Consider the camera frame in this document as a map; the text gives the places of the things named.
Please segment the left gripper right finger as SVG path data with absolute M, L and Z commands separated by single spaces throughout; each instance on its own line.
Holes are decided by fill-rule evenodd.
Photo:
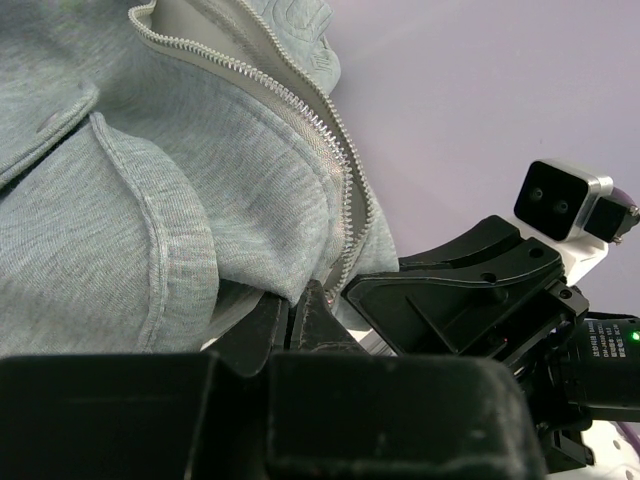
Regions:
M 273 479 L 541 479 L 525 398 L 492 360 L 286 352 L 268 366 Z

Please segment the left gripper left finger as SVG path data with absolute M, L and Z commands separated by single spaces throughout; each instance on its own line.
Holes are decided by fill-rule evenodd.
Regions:
M 263 408 L 246 392 L 287 327 L 263 296 L 207 351 L 6 358 L 5 479 L 263 479 Z

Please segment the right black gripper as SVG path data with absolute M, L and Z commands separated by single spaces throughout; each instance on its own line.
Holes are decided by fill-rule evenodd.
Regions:
M 563 275 L 560 253 L 497 215 L 399 266 L 344 291 L 397 355 L 491 356 L 490 331 Z M 558 283 L 498 332 L 506 346 L 495 357 L 522 387 L 546 459 L 592 460 L 582 434 L 594 421 L 638 421 L 637 317 L 591 312 Z

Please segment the grey zip-up jacket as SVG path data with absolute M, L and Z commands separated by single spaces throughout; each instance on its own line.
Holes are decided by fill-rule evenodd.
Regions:
M 1 352 L 197 351 L 394 272 L 324 1 L 1 5 Z

